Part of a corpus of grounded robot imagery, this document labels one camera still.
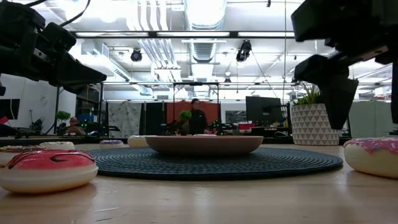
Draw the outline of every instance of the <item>red curtain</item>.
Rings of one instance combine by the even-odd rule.
[[[180,101],[174,103],[175,107],[175,119],[178,121],[180,118],[180,112],[183,110],[190,111],[192,109],[191,102],[188,101]],[[213,121],[218,119],[218,104],[217,103],[208,103],[208,102],[200,102],[200,109],[205,112],[207,123],[210,124]],[[170,123],[173,121],[173,103],[167,103],[167,122]]]

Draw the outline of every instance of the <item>table surface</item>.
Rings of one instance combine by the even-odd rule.
[[[341,146],[308,149],[344,157]],[[76,145],[98,148],[97,144]],[[340,170],[266,180],[176,182],[97,176],[50,195],[0,189],[0,223],[398,223],[398,180]]]

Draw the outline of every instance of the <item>green plant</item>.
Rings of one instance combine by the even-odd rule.
[[[297,102],[294,102],[294,106],[296,105],[309,105],[316,103],[323,103],[322,95],[318,91],[317,86],[312,85],[311,87],[306,84],[302,84],[304,90],[307,92],[307,95],[303,98],[299,98]]]
[[[192,118],[192,113],[191,111],[181,111],[179,117],[180,122],[185,122]]]
[[[69,119],[70,119],[70,113],[65,112],[65,111],[58,111],[58,112],[55,114],[55,117],[56,117],[58,120],[66,121],[66,120],[69,120]]]

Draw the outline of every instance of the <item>white geometric planter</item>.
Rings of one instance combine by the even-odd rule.
[[[292,107],[294,144],[307,146],[336,146],[337,130],[330,128],[326,107],[323,103]]]

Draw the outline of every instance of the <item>wooden bowl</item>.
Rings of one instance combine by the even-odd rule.
[[[256,150],[262,136],[148,136],[153,150],[177,156],[240,156]]]

